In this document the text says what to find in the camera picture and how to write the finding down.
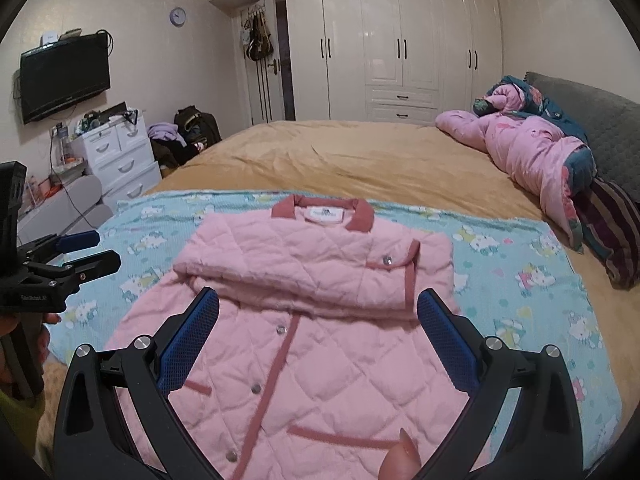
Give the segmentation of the person left hand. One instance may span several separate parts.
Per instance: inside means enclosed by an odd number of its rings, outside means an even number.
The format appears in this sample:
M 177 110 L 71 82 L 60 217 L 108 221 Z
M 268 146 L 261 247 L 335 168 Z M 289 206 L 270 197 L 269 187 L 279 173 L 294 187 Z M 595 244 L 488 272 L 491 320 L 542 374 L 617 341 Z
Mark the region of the person left hand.
M 42 366 L 49 355 L 47 325 L 62 321 L 57 313 L 1 317 L 1 390 L 16 400 L 32 400 L 43 390 Z

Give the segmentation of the person right hand thumb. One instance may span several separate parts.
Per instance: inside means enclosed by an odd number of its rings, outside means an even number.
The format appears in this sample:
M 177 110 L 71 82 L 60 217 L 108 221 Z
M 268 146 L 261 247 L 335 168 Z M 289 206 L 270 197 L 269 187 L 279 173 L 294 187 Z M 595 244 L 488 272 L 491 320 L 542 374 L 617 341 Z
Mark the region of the person right hand thumb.
M 388 450 L 378 470 L 378 480 L 412 480 L 421 467 L 416 445 L 408 432 L 401 428 L 398 442 Z

